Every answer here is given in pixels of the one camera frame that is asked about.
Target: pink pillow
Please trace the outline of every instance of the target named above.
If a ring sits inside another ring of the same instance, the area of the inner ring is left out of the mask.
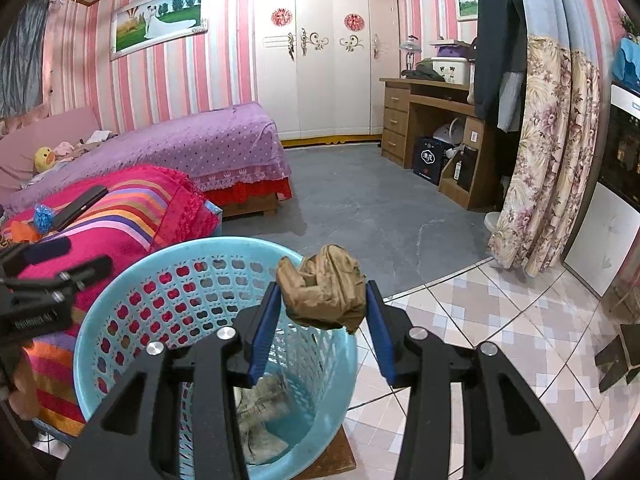
[[[60,142],[75,144],[99,130],[91,108],[77,108],[60,115],[36,120],[0,139],[0,203],[7,202],[20,184],[33,176],[33,156],[43,146],[55,148]]]

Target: gray curtain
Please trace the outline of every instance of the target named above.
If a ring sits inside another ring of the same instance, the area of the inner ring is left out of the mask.
[[[42,46],[49,0],[28,0],[0,44],[0,118],[42,104]]]

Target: wedding photo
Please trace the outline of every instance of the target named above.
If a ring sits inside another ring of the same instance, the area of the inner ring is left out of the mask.
[[[206,31],[202,0],[141,0],[113,17],[113,57]]]

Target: wardrobe door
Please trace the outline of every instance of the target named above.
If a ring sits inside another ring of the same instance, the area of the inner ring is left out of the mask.
[[[398,0],[369,0],[371,24],[371,133],[382,134],[385,84],[381,77],[400,77]]]
[[[335,132],[369,134],[369,0],[334,0]]]
[[[335,133],[332,0],[296,0],[300,136]]]
[[[280,139],[299,139],[296,0],[254,0],[258,102]]]

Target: wardrobe handle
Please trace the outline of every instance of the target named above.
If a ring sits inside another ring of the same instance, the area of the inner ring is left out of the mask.
[[[325,46],[329,44],[329,38],[320,38],[320,34],[317,32],[312,32],[308,37],[306,35],[306,31],[302,29],[302,35],[300,36],[302,40],[302,55],[306,56],[306,44],[311,43],[314,46],[315,50],[322,50]]]
[[[306,56],[306,41],[307,41],[307,37],[306,37],[306,30],[303,28],[302,29],[302,34],[300,34],[300,47],[302,48],[302,55]]]
[[[355,34],[351,34],[348,40],[342,38],[340,40],[340,45],[343,46],[347,52],[353,52],[357,46],[364,48],[364,44],[360,43],[360,38]]]
[[[295,52],[293,48],[293,34],[289,33],[287,37],[289,38],[289,55],[291,56],[291,60],[295,62],[296,58],[293,56],[293,53]]]

